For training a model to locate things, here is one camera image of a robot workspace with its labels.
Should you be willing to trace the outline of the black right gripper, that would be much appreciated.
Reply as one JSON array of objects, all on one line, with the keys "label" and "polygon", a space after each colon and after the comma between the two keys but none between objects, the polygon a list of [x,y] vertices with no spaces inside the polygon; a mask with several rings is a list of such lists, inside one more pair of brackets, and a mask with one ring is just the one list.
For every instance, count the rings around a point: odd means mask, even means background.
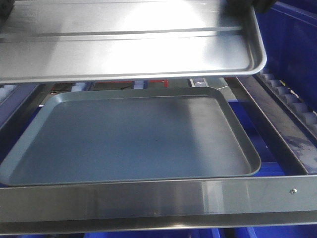
[{"label": "black right gripper", "polygon": [[235,15],[245,14],[251,8],[256,13],[266,13],[275,4],[275,0],[226,0],[225,2],[225,10]]}]

